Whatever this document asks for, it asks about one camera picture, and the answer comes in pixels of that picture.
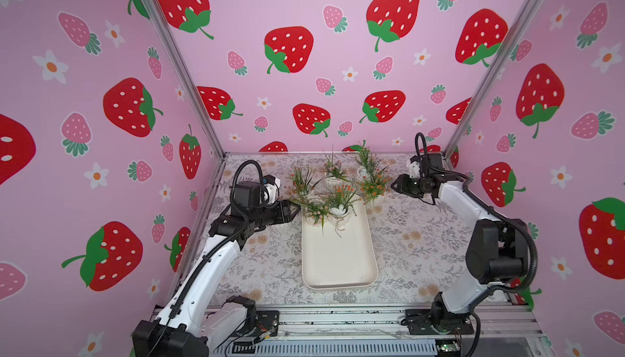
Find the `white pot pink flower plant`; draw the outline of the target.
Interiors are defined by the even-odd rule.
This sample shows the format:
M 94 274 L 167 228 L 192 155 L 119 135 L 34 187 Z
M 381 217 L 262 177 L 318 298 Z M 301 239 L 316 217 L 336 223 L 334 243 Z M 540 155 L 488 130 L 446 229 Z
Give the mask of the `white pot pink flower plant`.
M 292 198 L 291 202 L 301 206 L 303 221 L 306 221 L 313 227 L 324 229 L 326 219 L 330 215 L 330 207 L 323 197 L 309 194 L 304 197 Z

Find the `white pot orange flower plant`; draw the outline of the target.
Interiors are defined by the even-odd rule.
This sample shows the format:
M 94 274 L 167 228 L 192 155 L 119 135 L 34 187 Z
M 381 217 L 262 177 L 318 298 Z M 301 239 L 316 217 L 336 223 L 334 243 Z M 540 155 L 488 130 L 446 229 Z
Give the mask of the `white pot orange flower plant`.
M 329 217 L 333 220 L 335 232 L 339 236 L 345 231 L 350 217 L 356 215 L 356 204 L 361 201 L 362 198 L 351 184 L 337 185 L 329 189 L 325 205 L 328 207 Z

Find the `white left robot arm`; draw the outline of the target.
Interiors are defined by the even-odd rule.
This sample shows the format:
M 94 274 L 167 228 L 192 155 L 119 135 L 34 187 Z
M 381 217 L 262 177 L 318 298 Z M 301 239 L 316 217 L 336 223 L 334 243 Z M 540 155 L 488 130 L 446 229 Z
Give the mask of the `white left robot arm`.
M 271 206 L 228 205 L 210 228 L 200 259 L 153 321 L 141 321 L 132 333 L 133 356 L 209 356 L 237 331 L 256 327 L 256 304 L 233 296 L 214 314 L 206 309 L 226 270 L 256 232 L 291 223 L 301 206 L 279 200 Z

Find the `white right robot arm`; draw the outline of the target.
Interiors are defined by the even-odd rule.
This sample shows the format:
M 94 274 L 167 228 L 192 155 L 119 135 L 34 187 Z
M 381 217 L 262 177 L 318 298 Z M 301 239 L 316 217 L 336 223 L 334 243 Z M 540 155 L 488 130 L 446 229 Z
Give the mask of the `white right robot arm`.
M 537 270 L 537 249 L 522 220 L 511 220 L 487 206 L 469 189 L 462 174 L 432 169 L 421 176 L 400 175 L 392 189 L 413 199 L 431 196 L 473 228 L 465 253 L 465 271 L 438 293 L 429 311 L 409 313 L 404 326 L 446 327 L 465 323 L 475 308 L 496 291 L 518 293 L 529 287 Z M 301 196 L 286 201 L 284 217 L 301 214 L 302 265 L 305 285 L 312 290 L 372 285 L 377 266 L 364 203 L 343 187 L 323 198 Z

